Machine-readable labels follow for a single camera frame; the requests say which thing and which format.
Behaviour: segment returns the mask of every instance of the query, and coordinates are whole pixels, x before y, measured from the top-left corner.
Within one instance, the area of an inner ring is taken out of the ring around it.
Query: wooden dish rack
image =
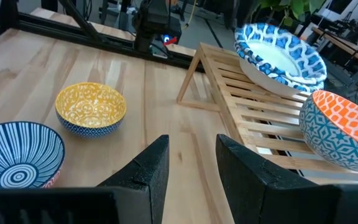
[[[216,103],[184,100],[183,96],[201,61]],[[286,169],[317,171],[324,177],[306,177],[317,184],[358,183],[352,179],[327,178],[357,174],[316,156],[303,141],[298,115],[309,93],[278,96],[252,83],[239,65],[235,52],[200,44],[177,97],[178,104],[219,111],[230,136],[264,158]],[[291,153],[312,155],[292,157]]]

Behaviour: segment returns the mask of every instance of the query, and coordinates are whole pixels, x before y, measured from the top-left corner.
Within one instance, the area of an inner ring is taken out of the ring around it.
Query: orange and teal bowl
[[[110,86],[78,83],[57,96],[56,114],[69,132],[83,138],[98,138],[112,133],[126,113],[124,97]]]
[[[358,106],[334,93],[316,91],[300,111],[309,147],[327,161],[358,171]]]

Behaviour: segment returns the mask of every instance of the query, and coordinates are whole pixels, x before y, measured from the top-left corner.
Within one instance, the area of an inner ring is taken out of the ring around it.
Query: blue patterned bowl
[[[235,38],[241,68],[254,83],[279,95],[324,88],[327,69],[323,59],[288,31],[268,24],[246,24],[236,29]]]
[[[65,88],[56,99],[56,114],[69,132],[83,138],[112,133],[126,113],[124,97],[109,86],[79,83]]]
[[[45,125],[0,124],[0,188],[50,187],[60,175],[64,158],[62,138]]]
[[[328,91],[312,93],[300,110],[307,145],[328,162],[358,171],[358,106]]]

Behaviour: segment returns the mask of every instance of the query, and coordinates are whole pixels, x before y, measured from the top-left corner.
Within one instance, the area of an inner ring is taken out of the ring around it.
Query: yellow bowl
[[[78,83],[57,96],[56,114],[70,132],[86,138],[105,136],[120,125],[125,113],[124,97],[99,83]]]

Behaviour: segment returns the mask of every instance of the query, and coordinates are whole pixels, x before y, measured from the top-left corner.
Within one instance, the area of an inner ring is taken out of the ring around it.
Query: ceramic bowl
[[[309,147],[327,161],[358,171],[358,106],[316,91],[300,111],[300,128]]]
[[[57,96],[56,114],[71,133],[83,138],[98,138],[112,133],[126,112],[124,97],[99,83],[79,83]]]
[[[15,121],[0,124],[0,188],[50,187],[65,158],[65,145],[45,125]]]
[[[327,69],[323,59],[288,31],[268,24],[246,24],[234,35],[241,69],[255,84],[283,96],[324,88]]]

